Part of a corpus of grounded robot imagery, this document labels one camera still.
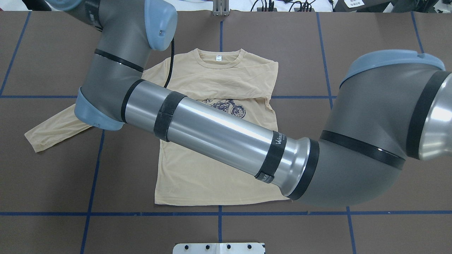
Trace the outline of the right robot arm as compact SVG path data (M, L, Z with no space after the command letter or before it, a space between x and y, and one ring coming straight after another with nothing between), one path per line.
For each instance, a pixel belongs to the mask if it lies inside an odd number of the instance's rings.
M142 79L151 50L167 49L176 32L170 3L48 3L102 32L76 100L86 124L111 131L131 124L317 206L382 195L408 157L451 156L451 72L430 54L378 50L358 58L320 139L294 140Z

